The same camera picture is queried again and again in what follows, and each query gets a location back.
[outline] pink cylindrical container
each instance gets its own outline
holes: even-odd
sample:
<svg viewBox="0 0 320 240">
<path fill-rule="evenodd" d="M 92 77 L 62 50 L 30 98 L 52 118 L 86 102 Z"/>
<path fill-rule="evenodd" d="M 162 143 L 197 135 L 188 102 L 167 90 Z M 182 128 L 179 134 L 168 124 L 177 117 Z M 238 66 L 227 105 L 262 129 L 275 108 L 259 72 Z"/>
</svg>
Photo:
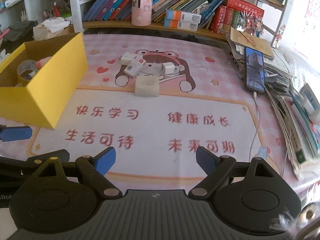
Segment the pink cylindrical container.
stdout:
<svg viewBox="0 0 320 240">
<path fill-rule="evenodd" d="M 131 23 L 135 26 L 151 24 L 152 0 L 132 0 Z"/>
</svg>

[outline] stack of papers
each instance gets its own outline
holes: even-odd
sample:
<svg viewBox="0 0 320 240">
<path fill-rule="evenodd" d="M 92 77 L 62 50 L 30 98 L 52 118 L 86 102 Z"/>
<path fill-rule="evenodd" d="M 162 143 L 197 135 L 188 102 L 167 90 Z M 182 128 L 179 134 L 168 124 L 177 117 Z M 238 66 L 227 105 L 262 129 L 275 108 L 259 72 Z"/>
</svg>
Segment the stack of papers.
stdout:
<svg viewBox="0 0 320 240">
<path fill-rule="evenodd" d="M 291 97 L 277 97 L 282 110 L 278 119 L 283 119 L 280 125 L 283 133 L 289 135 L 287 141 L 288 157 L 293 167 L 293 172 L 299 180 L 320 176 L 320 158 L 314 143 L 307 136 L 305 123 L 299 116 L 299 111 Z"/>
<path fill-rule="evenodd" d="M 294 78 L 293 68 L 287 63 L 283 52 L 271 48 L 268 41 L 232 29 L 226 34 L 230 54 L 239 70 L 245 71 L 244 49 L 250 47 L 263 53 L 265 83 L 282 95 L 289 95 L 290 80 Z"/>
<path fill-rule="evenodd" d="M 226 35 L 230 55 L 239 70 L 245 72 L 244 48 L 263 53 L 267 95 L 284 135 L 288 158 L 298 180 L 320 176 L 320 126 L 313 125 L 299 97 L 292 93 L 293 68 L 284 54 L 263 39 L 235 29 Z"/>
</svg>

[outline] cartoon girl illustration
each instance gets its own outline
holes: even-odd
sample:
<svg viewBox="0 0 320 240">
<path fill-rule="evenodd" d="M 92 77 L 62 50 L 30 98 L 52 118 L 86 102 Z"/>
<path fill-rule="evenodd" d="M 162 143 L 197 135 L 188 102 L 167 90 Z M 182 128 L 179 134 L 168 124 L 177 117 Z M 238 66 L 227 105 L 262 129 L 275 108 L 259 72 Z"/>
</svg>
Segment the cartoon girl illustration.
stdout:
<svg viewBox="0 0 320 240">
<path fill-rule="evenodd" d="M 143 59 L 146 61 L 146 64 L 140 69 L 138 75 L 153 75 L 159 77 L 160 88 L 164 85 L 166 87 L 179 86 L 182 92 L 190 92 L 196 87 L 190 75 L 187 62 L 179 58 L 177 53 L 173 51 L 148 51 L 146 49 L 139 49 L 135 53 L 143 55 Z M 173 74 L 163 74 L 161 64 L 166 62 L 172 62 L 174 64 L 175 69 Z M 130 82 L 134 82 L 133 79 L 128 78 L 124 74 L 125 68 L 126 66 L 122 65 L 119 73 L 116 75 L 117 86 L 124 87 Z"/>
</svg>

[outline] star sticker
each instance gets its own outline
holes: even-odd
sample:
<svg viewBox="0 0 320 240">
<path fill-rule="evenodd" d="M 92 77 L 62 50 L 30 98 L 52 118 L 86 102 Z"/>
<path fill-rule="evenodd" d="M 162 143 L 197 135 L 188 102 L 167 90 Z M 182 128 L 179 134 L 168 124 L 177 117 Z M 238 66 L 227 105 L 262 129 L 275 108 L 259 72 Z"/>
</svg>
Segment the star sticker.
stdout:
<svg viewBox="0 0 320 240">
<path fill-rule="evenodd" d="M 214 79 L 212 79 L 210 82 L 211 82 L 214 86 L 218 86 L 218 85 L 219 85 L 219 82 L 216 81 L 216 80 L 214 80 Z"/>
<path fill-rule="evenodd" d="M 91 54 L 91 55 L 96 55 L 96 54 L 99 54 L 99 53 L 100 53 L 99 50 L 93 50 L 93 51 L 91 51 L 89 54 Z"/>
</svg>

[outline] white wall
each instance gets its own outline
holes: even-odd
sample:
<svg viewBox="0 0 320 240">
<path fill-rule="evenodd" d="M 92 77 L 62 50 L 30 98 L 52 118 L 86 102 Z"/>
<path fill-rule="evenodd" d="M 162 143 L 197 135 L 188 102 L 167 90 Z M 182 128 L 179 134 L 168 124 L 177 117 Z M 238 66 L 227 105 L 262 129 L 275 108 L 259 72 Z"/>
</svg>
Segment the white wall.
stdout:
<svg viewBox="0 0 320 240">
<path fill-rule="evenodd" d="M 294 0 L 287 27 L 282 36 L 280 45 L 293 49 L 294 43 L 302 33 L 303 19 L 305 17 L 309 0 Z"/>
</svg>

